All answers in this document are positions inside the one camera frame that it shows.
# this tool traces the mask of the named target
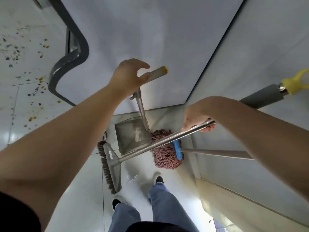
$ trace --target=forearm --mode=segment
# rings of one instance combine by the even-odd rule
[[[123,99],[121,93],[107,86],[10,145],[0,153],[0,179],[50,179],[62,194]]]
[[[204,108],[255,160],[309,199],[309,131],[224,97],[206,98]]]

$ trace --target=pant leg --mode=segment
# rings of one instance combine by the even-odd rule
[[[130,225],[141,221],[139,212],[124,203],[119,203],[114,211],[108,232],[125,232]]]
[[[187,215],[176,197],[171,194],[163,183],[156,183],[149,191],[154,222],[178,225],[190,232],[198,229]]]

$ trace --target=mop head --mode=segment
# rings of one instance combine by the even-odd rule
[[[169,132],[167,132],[164,129],[156,130],[153,133],[151,133],[151,143],[158,141],[170,134],[172,134],[171,130],[169,130]],[[154,154],[155,166],[161,169],[175,169],[183,162],[183,154],[182,159],[178,160],[174,144],[172,142],[164,146],[154,148],[151,150],[151,152]]]

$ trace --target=jeans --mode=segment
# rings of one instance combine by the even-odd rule
[[[163,183],[158,182],[152,186],[148,196],[154,222],[171,223],[187,231],[198,232],[179,201]],[[130,225],[140,221],[141,216],[134,207],[119,203],[115,208],[108,232],[125,232]]]

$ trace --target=gray wall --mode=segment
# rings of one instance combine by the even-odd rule
[[[309,67],[308,6],[309,0],[247,0],[186,105],[212,95],[240,100]],[[309,91],[261,111],[309,130]],[[192,140],[200,149],[244,150],[220,125]],[[309,204],[256,161],[197,156],[202,177],[309,225]]]

